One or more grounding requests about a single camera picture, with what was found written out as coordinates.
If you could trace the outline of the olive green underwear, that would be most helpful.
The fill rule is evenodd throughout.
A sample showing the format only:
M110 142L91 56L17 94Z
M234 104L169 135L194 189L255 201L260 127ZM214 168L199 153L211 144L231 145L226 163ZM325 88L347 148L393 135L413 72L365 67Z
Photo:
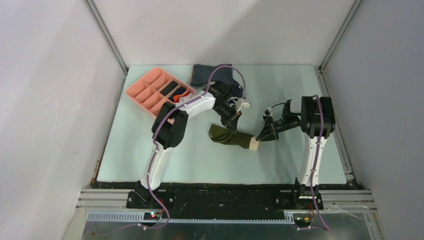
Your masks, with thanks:
M239 146L243 149L257 151L260 146L260 141L249 133L237 131L232 132L225 127L212 124L208 131L209 138L214 143L219 143L227 146Z

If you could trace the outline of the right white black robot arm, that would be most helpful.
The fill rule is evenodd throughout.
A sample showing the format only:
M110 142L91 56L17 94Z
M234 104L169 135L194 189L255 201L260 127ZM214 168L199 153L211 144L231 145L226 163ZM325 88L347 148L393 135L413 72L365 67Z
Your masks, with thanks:
M272 108L264 111L264 127L257 136L259 142L277 141L279 133L300 128L304 133L304 153L298 176L291 194L291 204L304 209L318 197L319 169L324 147L336 127L332 98L303 96L301 100L287 100L281 118L274 120Z

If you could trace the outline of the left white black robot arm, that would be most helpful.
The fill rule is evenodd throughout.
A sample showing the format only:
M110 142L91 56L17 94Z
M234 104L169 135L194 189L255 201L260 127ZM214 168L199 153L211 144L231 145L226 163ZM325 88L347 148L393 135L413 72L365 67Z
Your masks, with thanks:
M161 185L170 154L182 142L190 119L213 110L220 116L221 125L236 133L242 109L250 105L244 94L236 96L235 88L225 82L206 86L199 94L179 103L164 103L152 125L154 149L140 179L140 185L145 190L140 193L138 201L145 208L156 206L158 194L154 190Z

